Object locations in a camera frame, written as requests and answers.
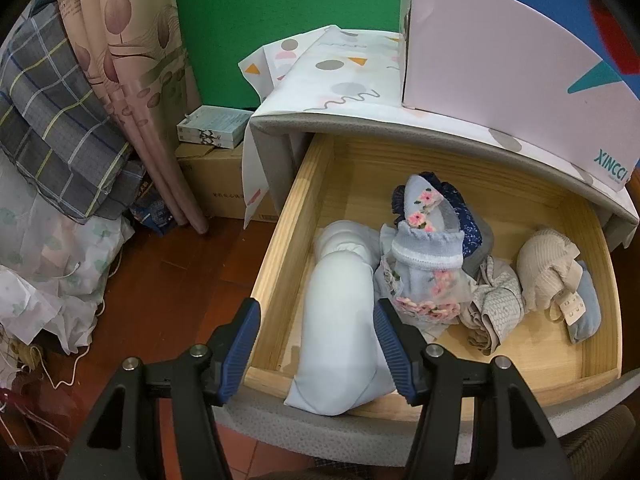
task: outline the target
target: pink leaf pattern curtain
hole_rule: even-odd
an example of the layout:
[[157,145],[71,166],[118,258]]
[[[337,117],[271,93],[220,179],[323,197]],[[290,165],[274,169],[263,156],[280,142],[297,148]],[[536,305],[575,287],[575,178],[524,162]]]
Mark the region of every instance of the pink leaf pattern curtain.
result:
[[95,94],[120,125],[178,224],[208,223],[174,156],[175,125],[200,95],[173,0],[58,0]]

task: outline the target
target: gray patterned fabric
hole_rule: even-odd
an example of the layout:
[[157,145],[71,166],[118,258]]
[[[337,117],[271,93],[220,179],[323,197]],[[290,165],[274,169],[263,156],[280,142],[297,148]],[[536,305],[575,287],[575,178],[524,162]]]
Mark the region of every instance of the gray patterned fabric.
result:
[[460,321],[470,329],[469,344],[490,355],[524,317],[520,283],[508,262],[488,256],[480,264],[478,288]]
[[35,0],[0,61],[0,147],[53,206],[116,219],[145,173],[94,95],[56,0]]

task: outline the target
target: small white box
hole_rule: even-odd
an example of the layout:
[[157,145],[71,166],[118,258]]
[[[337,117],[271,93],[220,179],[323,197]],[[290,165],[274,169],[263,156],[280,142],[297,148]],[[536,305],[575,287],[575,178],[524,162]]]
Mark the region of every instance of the small white box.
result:
[[178,124],[178,139],[233,149],[244,139],[251,115],[247,110],[202,105]]

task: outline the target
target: white cardboard box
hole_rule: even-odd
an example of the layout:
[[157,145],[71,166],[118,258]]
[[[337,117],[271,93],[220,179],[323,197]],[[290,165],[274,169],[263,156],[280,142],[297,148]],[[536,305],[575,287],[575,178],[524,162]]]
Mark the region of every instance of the white cardboard box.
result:
[[247,110],[202,105],[178,124],[178,140],[233,149],[242,142],[251,114]]
[[[175,150],[175,157],[205,216],[244,218],[242,146],[220,150],[184,142]],[[268,192],[257,207],[254,219],[278,221]]]
[[401,0],[402,104],[526,140],[614,190],[640,156],[640,103],[573,34],[516,0]]

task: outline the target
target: plaid fabric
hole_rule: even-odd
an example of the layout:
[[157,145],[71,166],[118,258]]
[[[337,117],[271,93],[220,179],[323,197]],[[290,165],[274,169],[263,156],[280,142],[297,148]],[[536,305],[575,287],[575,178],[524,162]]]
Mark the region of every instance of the plaid fabric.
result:
[[51,204],[116,219],[145,174],[89,86],[56,0],[36,0],[0,62],[0,147]]

